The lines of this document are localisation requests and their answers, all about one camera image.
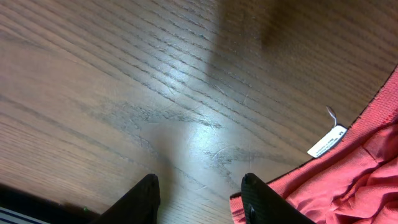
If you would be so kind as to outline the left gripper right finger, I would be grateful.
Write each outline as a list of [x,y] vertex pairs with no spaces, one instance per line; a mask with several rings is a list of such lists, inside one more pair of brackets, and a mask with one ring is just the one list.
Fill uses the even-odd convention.
[[241,196],[246,223],[315,224],[253,173],[243,177]]

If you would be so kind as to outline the red t-shirt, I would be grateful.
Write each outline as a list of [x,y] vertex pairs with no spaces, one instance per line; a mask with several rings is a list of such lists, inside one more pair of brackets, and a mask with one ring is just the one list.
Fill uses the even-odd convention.
[[315,223],[396,223],[397,73],[350,127],[335,126],[310,154],[265,183]]

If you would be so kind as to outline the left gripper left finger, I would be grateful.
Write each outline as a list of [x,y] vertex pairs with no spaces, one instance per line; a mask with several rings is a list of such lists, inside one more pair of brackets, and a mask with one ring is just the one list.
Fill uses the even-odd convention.
[[90,224],[156,224],[159,206],[158,177],[147,174]]

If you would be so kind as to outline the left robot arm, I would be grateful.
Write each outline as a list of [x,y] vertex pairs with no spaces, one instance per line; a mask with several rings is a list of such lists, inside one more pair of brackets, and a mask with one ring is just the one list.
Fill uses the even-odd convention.
[[[311,223],[253,173],[243,177],[241,191],[230,196],[229,202],[236,223]],[[156,224],[159,207],[160,186],[155,174],[146,175],[101,215],[1,186],[1,223]]]

